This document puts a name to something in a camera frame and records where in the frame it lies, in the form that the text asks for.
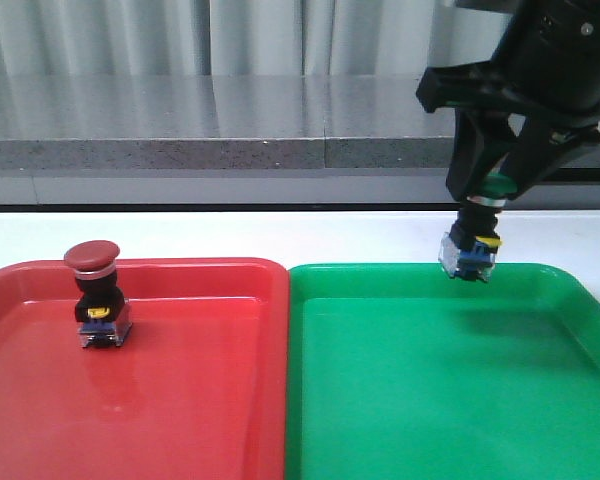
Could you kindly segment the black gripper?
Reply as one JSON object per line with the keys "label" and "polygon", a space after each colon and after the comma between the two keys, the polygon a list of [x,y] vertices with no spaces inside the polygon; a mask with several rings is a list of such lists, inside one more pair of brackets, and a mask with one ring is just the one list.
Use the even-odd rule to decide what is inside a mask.
{"label": "black gripper", "polygon": [[490,60],[429,67],[416,96],[454,109],[453,199],[517,199],[600,145],[600,1],[521,2]]}

